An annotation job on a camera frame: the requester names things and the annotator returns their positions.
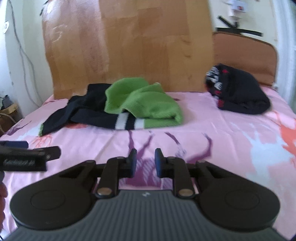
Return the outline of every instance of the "brown panel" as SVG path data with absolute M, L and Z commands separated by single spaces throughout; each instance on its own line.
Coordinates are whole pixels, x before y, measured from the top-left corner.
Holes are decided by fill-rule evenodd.
M 204 91 L 213 65 L 207 0 L 50 0 L 43 30 L 56 99 L 123 77 Z
M 266 42 L 250 37 L 214 33 L 215 64 L 222 63 L 251 73 L 259 83 L 272 86 L 275 81 L 277 54 Z

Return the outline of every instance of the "black folded garment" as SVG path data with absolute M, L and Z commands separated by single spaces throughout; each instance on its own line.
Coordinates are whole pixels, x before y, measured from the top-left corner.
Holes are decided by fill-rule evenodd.
M 258 115 L 270 108 L 270 101 L 258 81 L 243 70 L 218 64 L 207 72 L 205 83 L 212 96 L 219 99 L 221 110 Z

